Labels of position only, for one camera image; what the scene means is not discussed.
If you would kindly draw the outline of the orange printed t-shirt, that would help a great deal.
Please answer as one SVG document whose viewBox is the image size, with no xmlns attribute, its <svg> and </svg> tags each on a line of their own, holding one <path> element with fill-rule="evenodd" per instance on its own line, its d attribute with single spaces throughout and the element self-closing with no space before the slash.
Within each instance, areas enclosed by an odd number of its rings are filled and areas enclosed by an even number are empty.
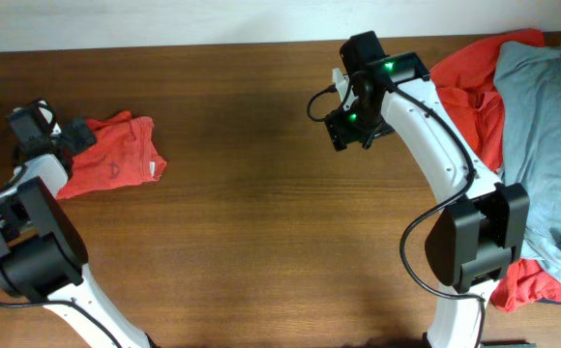
<svg viewBox="0 0 561 348">
<path fill-rule="evenodd" d="M 85 193 L 157 182 L 165 168 L 153 143 L 154 121 L 128 110 L 106 120 L 87 119 L 97 142 L 74 157 L 73 176 L 57 194 L 59 200 Z"/>
</svg>

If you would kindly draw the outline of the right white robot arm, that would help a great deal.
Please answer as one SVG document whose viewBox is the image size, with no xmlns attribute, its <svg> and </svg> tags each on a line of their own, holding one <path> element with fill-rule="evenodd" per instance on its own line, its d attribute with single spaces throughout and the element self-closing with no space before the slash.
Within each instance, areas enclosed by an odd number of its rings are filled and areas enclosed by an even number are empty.
<svg viewBox="0 0 561 348">
<path fill-rule="evenodd" d="M 471 149 L 444 109 L 414 52 L 340 51 L 330 91 L 340 106 L 324 123 L 338 151 L 397 133 L 417 162 L 436 204 L 399 241 L 410 277 L 438 299 L 427 347 L 479 347 L 487 301 L 520 257 L 530 199 L 505 185 Z"/>
</svg>

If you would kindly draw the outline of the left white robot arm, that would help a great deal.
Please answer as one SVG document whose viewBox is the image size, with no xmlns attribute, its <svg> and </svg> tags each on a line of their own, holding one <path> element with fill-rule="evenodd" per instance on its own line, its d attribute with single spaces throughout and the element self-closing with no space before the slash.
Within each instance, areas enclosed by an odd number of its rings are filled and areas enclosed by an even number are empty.
<svg viewBox="0 0 561 348">
<path fill-rule="evenodd" d="M 9 308 L 43 307 L 91 347 L 152 347 L 94 279 L 86 246 L 56 197 L 73 158 L 52 117 L 19 110 L 8 124 L 19 164 L 0 188 L 0 287 Z"/>
</svg>

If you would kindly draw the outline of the orange shirt in pile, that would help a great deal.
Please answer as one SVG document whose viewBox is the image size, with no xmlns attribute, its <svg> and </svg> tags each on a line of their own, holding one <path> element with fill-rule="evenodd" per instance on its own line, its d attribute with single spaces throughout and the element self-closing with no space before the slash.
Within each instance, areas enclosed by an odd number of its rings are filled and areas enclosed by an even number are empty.
<svg viewBox="0 0 561 348">
<path fill-rule="evenodd" d="M 544 33 L 538 29 L 500 34 L 458 50 L 430 70 L 448 115 L 491 171 L 503 163 L 504 102 L 496 92 L 493 77 L 500 46 L 506 42 L 546 45 Z M 535 302 L 561 305 L 561 283 L 538 262 L 520 259 L 509 267 L 490 300 L 504 312 Z"/>
</svg>

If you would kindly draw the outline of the grey t-shirt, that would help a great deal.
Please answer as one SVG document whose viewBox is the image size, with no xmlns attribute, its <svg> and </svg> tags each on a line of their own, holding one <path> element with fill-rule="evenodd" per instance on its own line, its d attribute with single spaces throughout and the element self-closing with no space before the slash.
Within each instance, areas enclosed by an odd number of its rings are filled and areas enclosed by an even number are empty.
<svg viewBox="0 0 561 348">
<path fill-rule="evenodd" d="M 561 283 L 561 46 L 504 43 L 493 83 L 505 108 L 503 179 L 530 199 L 521 256 Z"/>
</svg>

